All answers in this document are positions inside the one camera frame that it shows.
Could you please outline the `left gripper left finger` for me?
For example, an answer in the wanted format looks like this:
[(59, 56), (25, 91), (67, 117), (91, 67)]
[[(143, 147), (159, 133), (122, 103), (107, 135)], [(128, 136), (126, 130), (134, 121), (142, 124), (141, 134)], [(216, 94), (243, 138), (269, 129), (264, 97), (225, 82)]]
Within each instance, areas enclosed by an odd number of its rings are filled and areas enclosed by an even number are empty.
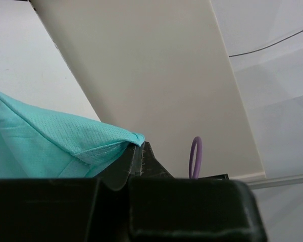
[(129, 241), (127, 183), (140, 168), (131, 145), (94, 178), (0, 179), (0, 241)]

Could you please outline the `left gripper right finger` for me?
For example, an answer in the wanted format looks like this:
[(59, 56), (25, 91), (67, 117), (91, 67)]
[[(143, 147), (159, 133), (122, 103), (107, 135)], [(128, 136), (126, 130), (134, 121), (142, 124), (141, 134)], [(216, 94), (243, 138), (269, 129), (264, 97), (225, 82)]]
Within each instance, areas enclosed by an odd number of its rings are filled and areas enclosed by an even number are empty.
[(251, 189), (229, 179), (136, 173), (141, 147), (130, 145), (128, 236), (131, 241), (267, 241)]

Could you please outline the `teal t shirt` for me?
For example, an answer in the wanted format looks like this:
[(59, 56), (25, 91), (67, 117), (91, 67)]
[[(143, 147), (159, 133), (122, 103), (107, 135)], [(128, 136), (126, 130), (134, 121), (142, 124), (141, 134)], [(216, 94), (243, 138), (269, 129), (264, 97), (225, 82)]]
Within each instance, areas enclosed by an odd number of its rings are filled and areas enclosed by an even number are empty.
[(0, 178), (88, 178), (142, 134), (29, 105), (0, 92)]

